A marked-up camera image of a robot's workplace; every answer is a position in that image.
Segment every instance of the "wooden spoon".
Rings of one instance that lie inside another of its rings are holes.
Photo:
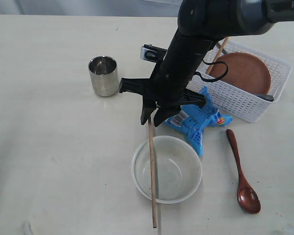
[[[246,211],[249,214],[257,214],[260,211],[260,207],[261,207],[260,201],[258,199],[258,196],[255,190],[249,185],[242,171],[239,150],[237,147],[235,135],[232,130],[227,129],[226,136],[230,142],[230,145],[234,154],[237,170],[239,172],[239,186],[237,190],[237,200],[239,202],[239,205],[244,211]]]

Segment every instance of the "snack package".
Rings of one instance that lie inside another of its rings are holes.
[[[213,105],[207,87],[203,87],[199,93],[206,97],[206,104],[202,108],[195,104],[182,105],[180,113],[168,118],[164,123],[182,132],[187,142],[202,157],[204,129],[207,126],[226,126],[232,122],[233,118],[230,115],[222,115],[219,109]]]

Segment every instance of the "brown plate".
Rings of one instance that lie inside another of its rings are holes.
[[[251,94],[267,94],[270,89],[271,77],[267,66],[257,57],[241,52],[229,53],[217,59],[228,65],[228,73],[223,82]],[[216,64],[209,73],[219,77],[225,71],[225,66]]]

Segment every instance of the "plastic bowl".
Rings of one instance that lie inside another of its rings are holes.
[[[174,204],[192,196],[199,187],[202,167],[197,153],[183,140],[172,136],[153,138],[158,195],[156,202]],[[135,151],[131,174],[137,189],[151,200],[149,141]]]

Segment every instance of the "stainless steel cup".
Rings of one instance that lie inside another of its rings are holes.
[[[115,59],[98,56],[88,64],[90,79],[95,94],[111,96],[119,90],[118,67]]]

